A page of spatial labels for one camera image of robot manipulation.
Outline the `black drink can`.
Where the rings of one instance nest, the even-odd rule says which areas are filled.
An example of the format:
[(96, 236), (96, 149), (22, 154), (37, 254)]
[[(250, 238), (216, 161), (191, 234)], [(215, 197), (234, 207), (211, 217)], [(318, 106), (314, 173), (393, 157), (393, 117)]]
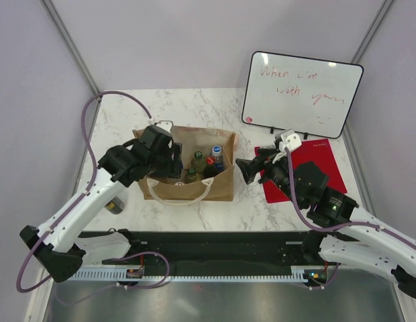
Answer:
[(106, 204), (105, 208), (113, 215), (118, 215), (124, 210), (124, 202), (119, 197), (114, 197)]

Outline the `brown canvas tote bag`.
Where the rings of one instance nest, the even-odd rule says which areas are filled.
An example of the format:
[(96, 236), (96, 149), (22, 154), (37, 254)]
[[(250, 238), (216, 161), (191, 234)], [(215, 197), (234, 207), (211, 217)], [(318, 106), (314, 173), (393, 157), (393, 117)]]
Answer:
[[(171, 130), (176, 143), (182, 145), (182, 172), (178, 178), (161, 178), (150, 174), (138, 182), (145, 200), (164, 205), (188, 205), (199, 201), (232, 201), (234, 184), (233, 154), (237, 135), (224, 129), (183, 127)], [(213, 177), (205, 178), (207, 158), (214, 146), (221, 148), (222, 171), (208, 170)]]

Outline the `glass cola bottle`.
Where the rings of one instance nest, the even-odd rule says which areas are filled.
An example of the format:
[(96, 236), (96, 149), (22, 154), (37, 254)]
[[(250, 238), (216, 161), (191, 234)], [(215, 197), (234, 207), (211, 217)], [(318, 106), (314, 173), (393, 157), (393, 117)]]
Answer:
[(203, 170), (203, 178), (213, 178), (218, 174), (218, 170), (215, 166), (215, 159), (213, 156), (208, 156)]

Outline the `clear soda water bottle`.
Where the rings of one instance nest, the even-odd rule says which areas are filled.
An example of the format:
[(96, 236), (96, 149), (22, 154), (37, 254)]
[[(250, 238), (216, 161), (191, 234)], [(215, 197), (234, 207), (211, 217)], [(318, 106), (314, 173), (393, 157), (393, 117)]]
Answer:
[(185, 174), (185, 184), (191, 184), (199, 181), (199, 174), (194, 168), (190, 168)]

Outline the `blue label water bottle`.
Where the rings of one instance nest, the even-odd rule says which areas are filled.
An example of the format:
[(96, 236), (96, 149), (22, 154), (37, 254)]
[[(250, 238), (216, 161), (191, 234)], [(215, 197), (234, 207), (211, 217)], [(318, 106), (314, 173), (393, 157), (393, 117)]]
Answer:
[(223, 150), (221, 146), (213, 146), (211, 150), (211, 155), (215, 159), (215, 167), (218, 172), (224, 171), (224, 162), (223, 162)]

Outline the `green cap glass bottle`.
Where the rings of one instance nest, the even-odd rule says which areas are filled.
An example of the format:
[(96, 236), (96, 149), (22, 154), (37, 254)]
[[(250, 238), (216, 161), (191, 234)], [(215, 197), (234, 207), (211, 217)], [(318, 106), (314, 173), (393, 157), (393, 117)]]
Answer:
[(202, 173), (206, 166), (206, 159), (201, 151), (195, 151), (191, 160), (191, 168), (196, 172)]

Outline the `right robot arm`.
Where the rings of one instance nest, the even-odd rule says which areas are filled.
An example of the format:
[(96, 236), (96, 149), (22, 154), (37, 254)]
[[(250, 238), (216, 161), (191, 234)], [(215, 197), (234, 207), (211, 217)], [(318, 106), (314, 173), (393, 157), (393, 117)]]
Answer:
[(345, 194), (329, 188), (328, 175), (312, 161), (293, 166), (291, 152), (264, 149), (252, 160), (236, 159), (246, 184), (272, 182), (286, 195), (312, 241), (301, 246), (308, 264), (348, 264), (377, 274), (416, 299), (416, 239), (387, 225)]

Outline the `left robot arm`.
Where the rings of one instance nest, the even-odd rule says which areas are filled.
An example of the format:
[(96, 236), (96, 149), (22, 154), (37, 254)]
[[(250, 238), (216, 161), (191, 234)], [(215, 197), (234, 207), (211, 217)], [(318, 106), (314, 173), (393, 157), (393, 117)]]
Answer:
[(139, 138), (114, 146), (95, 163), (88, 186), (38, 227), (25, 226), (20, 238), (55, 282), (64, 282), (84, 265), (121, 259), (133, 264), (140, 247), (125, 231), (81, 237), (94, 217), (127, 187), (149, 174), (180, 175), (181, 144), (172, 138), (173, 123), (149, 125)]

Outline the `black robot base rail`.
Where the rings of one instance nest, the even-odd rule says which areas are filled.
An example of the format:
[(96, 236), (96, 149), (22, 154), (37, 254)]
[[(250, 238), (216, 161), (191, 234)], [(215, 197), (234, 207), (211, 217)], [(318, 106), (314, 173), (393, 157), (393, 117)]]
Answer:
[(123, 231), (131, 248), (125, 265), (142, 264), (149, 274), (265, 275), (286, 274), (292, 266), (326, 266), (311, 255), (306, 231), (155, 232)]

